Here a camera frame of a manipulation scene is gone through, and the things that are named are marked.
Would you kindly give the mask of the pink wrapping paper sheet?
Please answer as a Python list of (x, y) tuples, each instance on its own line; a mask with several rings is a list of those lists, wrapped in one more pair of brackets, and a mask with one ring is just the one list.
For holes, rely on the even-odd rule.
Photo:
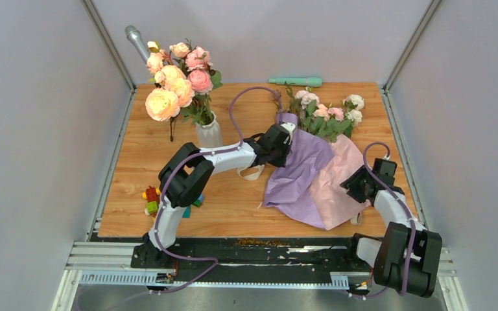
[(341, 134), (330, 144), (332, 160), (320, 170), (309, 187), (324, 228), (331, 230), (343, 224), (370, 205), (359, 203), (340, 186), (363, 166), (363, 156), (351, 139)]

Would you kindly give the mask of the cream printed ribbon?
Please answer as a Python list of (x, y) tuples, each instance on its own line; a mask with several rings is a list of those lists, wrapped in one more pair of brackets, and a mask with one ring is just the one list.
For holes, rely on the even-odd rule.
[[(239, 177), (245, 179), (246, 181), (255, 181), (262, 174), (264, 167), (265, 167), (264, 165), (258, 165), (256, 167), (250, 168), (251, 172), (249, 174), (246, 174), (246, 175), (242, 175), (242, 172), (247, 170), (247, 168), (238, 168), (237, 175)], [(363, 219), (362, 212), (359, 212), (356, 216), (354, 216), (350, 219), (350, 223), (352, 225), (361, 225), (362, 219)]]

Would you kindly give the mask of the purple flower bouquet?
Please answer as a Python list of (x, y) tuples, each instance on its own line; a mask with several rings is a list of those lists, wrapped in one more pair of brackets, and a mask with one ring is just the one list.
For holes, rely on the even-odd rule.
[(293, 220), (326, 230), (309, 187), (334, 156), (330, 144), (341, 134), (351, 139), (352, 131), (362, 122), (365, 100), (352, 94), (339, 106), (326, 106), (310, 87), (294, 91), (288, 86), (285, 94), (289, 109), (281, 118), (297, 129), (285, 167), (275, 169), (268, 180), (264, 204)]

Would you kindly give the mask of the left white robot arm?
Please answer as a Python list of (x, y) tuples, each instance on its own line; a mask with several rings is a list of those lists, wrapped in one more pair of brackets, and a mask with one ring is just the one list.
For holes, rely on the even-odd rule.
[(200, 197), (211, 176), (229, 170), (244, 170), (270, 164), (284, 167), (296, 125), (273, 124), (266, 133), (255, 134), (237, 144), (218, 148), (198, 148), (184, 144), (158, 175), (160, 199), (158, 215), (148, 232), (152, 245), (148, 259), (158, 268), (172, 261), (177, 228), (185, 209)]

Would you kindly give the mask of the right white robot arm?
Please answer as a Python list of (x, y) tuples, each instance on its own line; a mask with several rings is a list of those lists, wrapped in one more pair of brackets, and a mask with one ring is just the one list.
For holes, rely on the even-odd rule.
[(386, 224), (383, 238), (354, 234), (344, 261), (352, 270), (373, 269), (376, 284), (398, 292), (430, 297), (434, 293), (442, 237), (414, 219), (404, 192), (394, 185), (397, 164), (375, 159), (361, 166), (340, 187), (359, 203), (370, 203)]

